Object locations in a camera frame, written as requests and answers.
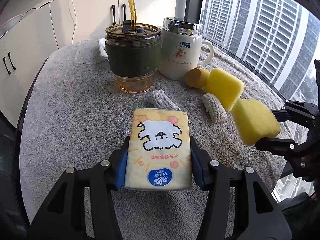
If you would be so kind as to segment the yellow sponge block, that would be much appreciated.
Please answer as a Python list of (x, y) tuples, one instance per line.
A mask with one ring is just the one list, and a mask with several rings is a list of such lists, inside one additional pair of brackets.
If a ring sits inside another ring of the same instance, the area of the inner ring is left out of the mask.
[(256, 99), (238, 99), (231, 114), (242, 142), (248, 146), (262, 138), (275, 138), (281, 132), (272, 111)]

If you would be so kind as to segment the yellow rectangular sponge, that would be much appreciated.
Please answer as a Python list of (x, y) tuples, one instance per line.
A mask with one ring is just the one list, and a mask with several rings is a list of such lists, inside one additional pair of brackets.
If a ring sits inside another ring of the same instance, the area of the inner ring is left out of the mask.
[(209, 74), (204, 91), (217, 97), (223, 108), (230, 112), (244, 88), (245, 84), (240, 79), (221, 68), (214, 68)]

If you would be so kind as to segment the cream knitted sock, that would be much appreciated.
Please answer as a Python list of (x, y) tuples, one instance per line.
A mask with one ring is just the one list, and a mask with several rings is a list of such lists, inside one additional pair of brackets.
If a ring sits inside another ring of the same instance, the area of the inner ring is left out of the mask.
[(214, 124), (227, 120), (227, 113), (216, 96), (206, 93), (201, 100)]

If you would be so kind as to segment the yellow tissue pack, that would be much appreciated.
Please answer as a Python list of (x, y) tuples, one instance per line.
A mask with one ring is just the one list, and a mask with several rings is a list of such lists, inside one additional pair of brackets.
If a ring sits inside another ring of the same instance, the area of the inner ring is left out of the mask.
[(124, 186), (133, 190), (153, 191), (191, 189), (187, 112), (135, 109)]

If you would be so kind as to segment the orange-yellow makeup sponge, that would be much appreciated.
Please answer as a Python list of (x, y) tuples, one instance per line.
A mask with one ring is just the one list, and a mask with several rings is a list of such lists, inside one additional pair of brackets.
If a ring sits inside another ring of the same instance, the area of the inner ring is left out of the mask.
[(205, 87), (209, 78), (210, 72), (204, 68), (193, 68), (184, 76), (185, 83), (193, 88)]

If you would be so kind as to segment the grey knitted sock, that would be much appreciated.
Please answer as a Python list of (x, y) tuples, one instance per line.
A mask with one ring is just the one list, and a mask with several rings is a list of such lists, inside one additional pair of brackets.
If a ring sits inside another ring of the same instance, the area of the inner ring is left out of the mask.
[(159, 109), (166, 109), (171, 111), (180, 111), (180, 107), (173, 103), (173, 101), (166, 96), (164, 90), (154, 90), (150, 93), (149, 102)]

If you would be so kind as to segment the white foam tray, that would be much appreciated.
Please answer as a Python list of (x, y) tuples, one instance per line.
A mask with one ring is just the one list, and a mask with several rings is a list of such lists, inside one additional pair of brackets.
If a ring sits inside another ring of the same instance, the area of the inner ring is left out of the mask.
[(99, 39), (99, 53), (101, 58), (108, 60), (108, 55), (105, 49), (105, 38)]

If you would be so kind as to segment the grey towel table cover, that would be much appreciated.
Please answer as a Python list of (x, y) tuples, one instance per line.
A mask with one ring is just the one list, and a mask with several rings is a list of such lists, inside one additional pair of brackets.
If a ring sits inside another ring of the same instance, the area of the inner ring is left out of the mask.
[[(286, 161), (242, 143), (231, 116), (214, 124), (202, 103), (203, 92), (157, 75), (152, 90), (163, 90), (187, 112), (190, 134), (213, 159), (235, 169), (253, 167), (273, 190)], [(63, 171), (79, 170), (108, 158), (129, 135), (133, 112), (149, 108), (150, 93), (118, 89), (96, 38), (50, 55), (29, 99), (20, 146), (22, 197), (33, 220)], [(188, 191), (135, 191), (112, 194), (124, 239), (195, 239), (208, 194)]]

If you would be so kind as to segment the white ceramic mug chrome lid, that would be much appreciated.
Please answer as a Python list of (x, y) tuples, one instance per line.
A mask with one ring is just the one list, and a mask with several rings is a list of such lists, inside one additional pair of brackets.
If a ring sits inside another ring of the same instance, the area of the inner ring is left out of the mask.
[(202, 38), (202, 24), (166, 17), (162, 28), (161, 60), (158, 71), (171, 80), (182, 80), (187, 72), (213, 59), (214, 47)]

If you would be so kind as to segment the amber glass tumbler green sleeve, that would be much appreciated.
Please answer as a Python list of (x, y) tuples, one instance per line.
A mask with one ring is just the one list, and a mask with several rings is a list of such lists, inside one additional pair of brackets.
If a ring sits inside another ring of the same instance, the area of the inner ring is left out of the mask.
[(119, 89), (136, 94), (146, 92), (154, 84), (162, 33), (159, 27), (137, 22), (135, 0), (128, 0), (128, 5), (131, 19), (105, 29), (105, 49)]

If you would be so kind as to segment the white cabinet unit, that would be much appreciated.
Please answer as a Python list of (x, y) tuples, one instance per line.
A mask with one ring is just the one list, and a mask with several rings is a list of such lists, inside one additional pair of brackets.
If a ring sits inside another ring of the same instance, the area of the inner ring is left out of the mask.
[[(135, 0), (137, 21), (161, 27), (176, 0)], [(130, 18), (127, 0), (53, 0), (21, 19), (1, 38), (1, 115), (16, 127), (28, 91), (56, 50)]]

